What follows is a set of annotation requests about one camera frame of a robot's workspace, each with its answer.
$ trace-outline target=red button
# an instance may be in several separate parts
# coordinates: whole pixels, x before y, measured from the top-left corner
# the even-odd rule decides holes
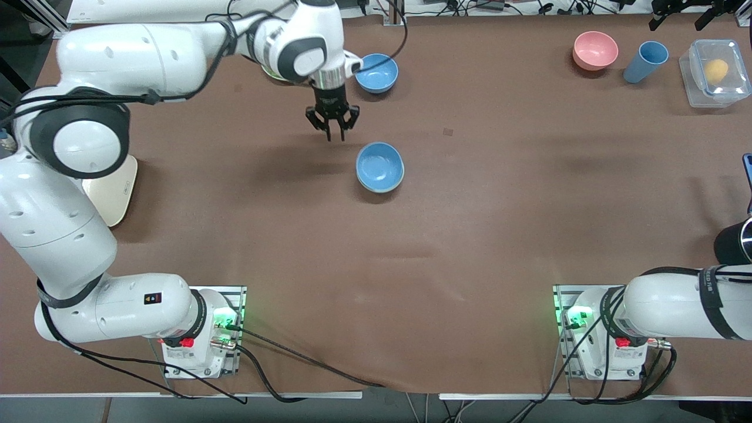
[[[622,337],[616,338],[615,341],[616,341],[616,346],[620,347],[620,348],[622,348],[622,347],[628,347],[630,344],[632,344],[629,341],[629,339],[622,338]]]

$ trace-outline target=blue handle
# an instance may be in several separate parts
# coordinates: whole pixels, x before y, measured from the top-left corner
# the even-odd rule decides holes
[[[747,182],[750,185],[750,191],[752,191],[752,153],[746,153],[741,157],[741,161],[744,162],[744,171],[747,173]],[[752,215],[752,199],[750,205],[747,207],[747,213]]]

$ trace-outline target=blue bowl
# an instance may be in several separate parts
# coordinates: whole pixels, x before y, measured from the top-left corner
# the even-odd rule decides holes
[[[405,164],[394,147],[386,142],[372,142],[358,153],[355,173],[367,190],[388,193],[402,182]]]
[[[387,60],[387,62],[383,65],[379,65],[373,69],[368,69],[384,60]],[[374,53],[363,57],[363,69],[368,70],[365,72],[357,72],[355,74],[355,79],[364,90],[371,94],[385,93],[389,88],[394,86],[395,82],[397,82],[397,75],[399,74],[397,62],[390,59],[386,54]]]

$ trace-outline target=container lid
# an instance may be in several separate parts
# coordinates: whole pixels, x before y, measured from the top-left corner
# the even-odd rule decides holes
[[[734,40],[695,40],[690,48],[690,68],[700,90],[718,102],[735,102],[752,93]]]

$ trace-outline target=blue cup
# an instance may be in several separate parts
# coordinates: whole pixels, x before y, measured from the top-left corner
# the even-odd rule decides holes
[[[624,69],[624,79],[630,84],[637,84],[653,73],[669,59],[669,49],[658,41],[646,41],[637,49],[629,66]]]

